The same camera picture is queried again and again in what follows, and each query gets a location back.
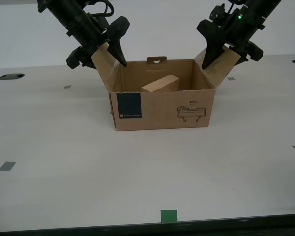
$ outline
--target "box label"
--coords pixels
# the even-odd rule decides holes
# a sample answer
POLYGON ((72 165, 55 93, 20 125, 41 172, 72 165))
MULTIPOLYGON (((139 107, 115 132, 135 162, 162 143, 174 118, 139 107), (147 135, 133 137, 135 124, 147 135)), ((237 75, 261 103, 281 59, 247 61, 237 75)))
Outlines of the box label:
POLYGON ((120 119, 140 119, 141 95, 139 93, 117 93, 120 119))

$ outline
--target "wooden block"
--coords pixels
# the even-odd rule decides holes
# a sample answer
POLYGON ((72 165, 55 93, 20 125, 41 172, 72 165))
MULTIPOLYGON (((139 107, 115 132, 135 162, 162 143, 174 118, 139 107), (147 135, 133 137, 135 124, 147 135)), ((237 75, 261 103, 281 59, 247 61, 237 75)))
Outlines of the wooden block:
POLYGON ((165 76, 141 88, 142 92, 174 92, 178 91, 179 78, 174 75, 165 76))

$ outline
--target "green tape marker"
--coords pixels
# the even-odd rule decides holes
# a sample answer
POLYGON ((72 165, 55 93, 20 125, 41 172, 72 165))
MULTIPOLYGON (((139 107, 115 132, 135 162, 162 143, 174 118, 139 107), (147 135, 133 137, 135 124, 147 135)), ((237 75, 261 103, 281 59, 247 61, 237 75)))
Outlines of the green tape marker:
POLYGON ((169 223, 169 222, 177 222, 177 210, 161 210, 161 222, 169 223))

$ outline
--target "box flap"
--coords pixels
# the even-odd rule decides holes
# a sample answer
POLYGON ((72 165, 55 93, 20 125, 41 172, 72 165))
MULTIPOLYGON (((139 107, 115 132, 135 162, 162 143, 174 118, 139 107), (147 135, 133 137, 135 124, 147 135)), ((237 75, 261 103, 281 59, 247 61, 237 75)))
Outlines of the box flap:
POLYGON ((194 58, 194 61, 199 66, 201 72, 215 87, 218 87, 222 83, 240 59, 240 55, 228 47, 224 46, 223 49, 225 52, 205 70, 203 70, 201 66, 207 49, 204 49, 194 58))
POLYGON ((114 83, 118 79, 118 69, 120 66, 117 61, 108 51, 108 43, 103 44, 93 54, 92 61, 104 82, 106 89, 109 92, 113 91, 114 83))

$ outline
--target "printed diagram on box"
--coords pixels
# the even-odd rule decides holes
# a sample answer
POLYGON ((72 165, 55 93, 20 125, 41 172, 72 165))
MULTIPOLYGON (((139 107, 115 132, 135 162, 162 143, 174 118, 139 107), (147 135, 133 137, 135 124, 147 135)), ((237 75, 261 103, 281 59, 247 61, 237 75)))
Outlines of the printed diagram on box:
POLYGON ((183 122, 186 122, 186 117, 197 117, 196 122, 199 121, 200 117, 205 117, 206 116, 206 109, 201 107, 201 108, 195 108, 195 109, 190 109, 187 108, 186 106, 183 107, 178 107, 178 117, 182 118, 183 122))

